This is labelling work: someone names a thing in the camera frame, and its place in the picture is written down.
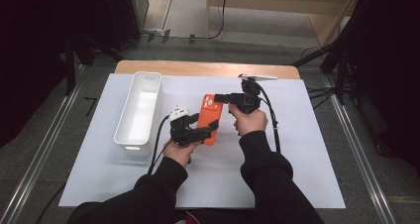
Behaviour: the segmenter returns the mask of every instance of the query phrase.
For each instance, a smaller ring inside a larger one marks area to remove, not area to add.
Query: white paper sheet
[[[132,75],[111,74],[80,148],[59,206],[104,201],[133,188],[148,171],[151,156],[128,157],[113,141]],[[293,165],[294,182],[316,208],[345,208],[310,100],[302,80],[261,81],[279,122],[281,151]],[[240,78],[164,76],[160,119],[176,106],[198,113],[205,93],[242,92]],[[262,103],[261,110],[267,112]],[[240,175],[244,155],[234,117],[225,105],[212,147],[199,146],[187,167],[189,178],[177,193],[177,207],[254,207],[254,195]],[[266,129],[274,148],[270,119]],[[169,139],[161,131],[158,150]]]

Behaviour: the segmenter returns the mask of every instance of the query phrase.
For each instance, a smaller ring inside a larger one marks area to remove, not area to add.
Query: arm
[[[170,223],[176,192],[188,177],[185,167],[197,145],[181,148],[170,143],[154,174],[143,175],[132,190],[103,203],[94,203],[95,207],[87,212],[81,210],[86,207],[82,204],[68,223]]]
[[[293,182],[290,162],[271,151],[265,135],[267,119],[257,109],[243,114],[235,105],[229,109],[241,134],[245,162],[241,175],[256,197],[257,223],[323,223],[314,207]]]

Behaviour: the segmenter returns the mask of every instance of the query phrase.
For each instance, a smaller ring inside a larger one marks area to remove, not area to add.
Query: orange object
[[[222,115],[222,102],[214,101],[214,94],[205,94],[201,101],[200,115],[198,117],[197,128],[208,127],[210,123],[220,120]],[[211,133],[211,137],[204,140],[204,145],[212,146],[216,141],[217,129]]]

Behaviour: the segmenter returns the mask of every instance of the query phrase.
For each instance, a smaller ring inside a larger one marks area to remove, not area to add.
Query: black cable
[[[155,167],[155,157],[157,155],[157,150],[158,150],[158,138],[160,137],[161,127],[163,126],[164,121],[166,121],[168,118],[169,118],[169,115],[165,116],[161,120],[160,125],[158,126],[158,129],[157,129],[157,140],[155,141],[154,155],[152,156],[151,166],[149,167],[148,174],[152,174],[152,171],[154,170],[154,167]]]
[[[257,82],[255,81],[251,81],[251,82],[254,83],[261,90],[263,96],[265,97],[265,100],[266,100],[265,103],[268,106],[269,114],[271,116],[272,129],[274,131],[275,150],[278,153],[281,153],[280,139],[278,138],[278,127],[277,127],[278,122],[275,118],[274,110],[272,110],[271,102],[269,101],[268,96],[266,95],[263,88]]]
[[[67,184],[67,181],[62,184],[62,186],[58,189],[58,191],[52,196],[49,203],[44,207],[44,210],[41,212],[40,217],[38,217],[36,224],[41,224],[41,221],[43,220],[44,215],[46,214],[47,210],[49,209],[50,205],[53,203],[55,198],[64,190],[65,185]]]
[[[170,39],[186,39],[186,40],[213,40],[213,39],[219,37],[219,35],[223,32],[223,29],[225,27],[225,8],[226,8],[226,0],[223,0],[223,7],[222,7],[222,26],[220,27],[220,30],[216,34],[216,36],[213,36],[211,38],[184,38],[184,37],[169,37],[169,38]],[[167,38],[166,36],[161,36],[161,35],[155,35],[155,37]]]
[[[222,22],[223,20],[225,20],[225,15],[223,15],[223,18],[222,18],[222,15],[220,14],[220,1],[219,0],[217,0],[217,15],[219,16],[219,20]],[[225,37],[225,35],[226,35],[226,33],[225,32],[223,32],[223,37],[221,38],[221,39],[223,39],[224,37]]]
[[[310,48],[307,48],[307,49],[302,51],[302,53],[300,54],[300,59],[303,59],[303,54],[310,49],[318,49],[319,52],[323,53],[322,50],[321,50],[322,49],[321,47],[310,47]],[[305,64],[308,65],[308,66],[313,66],[312,64],[309,64],[307,62],[305,62]]]
[[[172,139],[170,139],[166,144],[163,145],[163,148],[161,149],[160,153],[157,156],[157,159],[154,162],[154,166],[157,164],[158,159],[160,158],[161,154],[163,154],[164,149],[166,149],[167,145],[169,145],[169,143],[172,141]]]
[[[319,107],[321,104],[323,104],[325,101],[327,101],[328,98],[330,98],[334,93],[330,93],[324,100],[322,100],[320,103],[318,103],[315,107],[313,107],[313,110],[315,110],[317,107]]]
[[[329,91],[331,87],[324,87],[324,88],[307,88],[308,93],[313,93],[313,92],[319,92],[319,91],[324,91],[327,92]]]
[[[320,93],[320,94],[312,95],[312,96],[309,97],[309,99],[312,100],[314,98],[321,97],[321,96],[324,96],[325,94],[330,94],[330,93],[331,93],[331,91],[325,91],[325,92]]]
[[[260,98],[260,100],[268,106],[268,103],[264,99]]]

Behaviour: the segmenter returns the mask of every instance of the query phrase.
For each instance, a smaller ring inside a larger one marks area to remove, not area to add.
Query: white storage bin
[[[130,155],[147,156],[155,145],[161,106],[161,74],[137,72],[114,141]]]

